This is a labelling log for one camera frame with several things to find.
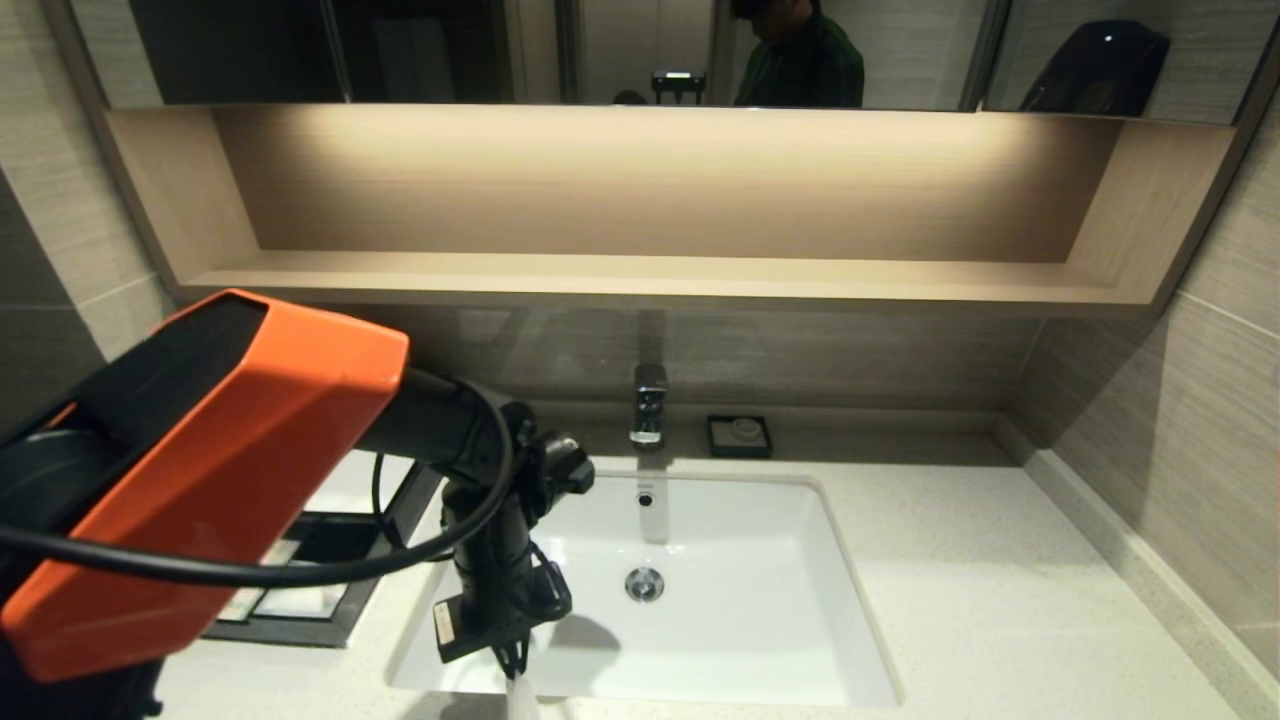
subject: backsplash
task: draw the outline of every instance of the backsplash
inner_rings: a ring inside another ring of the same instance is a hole
[[[672,402],[996,410],[1036,319],[873,313],[335,307],[403,329],[415,364],[531,400],[631,397],[641,360]]]

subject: open shelf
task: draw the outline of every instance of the open shelf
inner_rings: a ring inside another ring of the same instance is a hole
[[[307,302],[1076,316],[1164,302],[1235,135],[500,106],[187,108],[106,124],[184,299],[234,286]]]
[[[321,302],[840,309],[852,301],[1124,305],[1047,263],[262,251],[187,282]]]

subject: tile wall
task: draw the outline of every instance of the tile wall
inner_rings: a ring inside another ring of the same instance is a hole
[[[102,365],[0,173],[0,432]]]
[[[996,410],[1034,319],[873,313],[694,313],[346,306],[404,329],[413,360],[538,398],[631,397],[639,361],[672,402]]]
[[[1012,416],[1277,670],[1280,102],[1169,311],[1050,320]]]
[[[65,301],[108,359],[172,311],[115,192],[40,0],[0,3],[0,169]],[[5,247],[8,260],[9,246]]]

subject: white sink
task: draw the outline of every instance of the white sink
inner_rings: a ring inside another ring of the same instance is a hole
[[[641,507],[640,493],[654,502]],[[529,679],[540,696],[899,705],[850,562],[808,484],[598,478],[532,536],[573,592],[573,612],[532,634]],[[662,575],[658,600],[627,594],[636,568]],[[504,693],[488,651],[440,664],[429,611],[460,592],[452,565],[429,592],[392,684]]]

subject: green jacket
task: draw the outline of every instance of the green jacket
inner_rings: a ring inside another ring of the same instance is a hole
[[[800,35],[751,53],[735,105],[760,108],[861,108],[863,55],[845,31],[820,13]]]

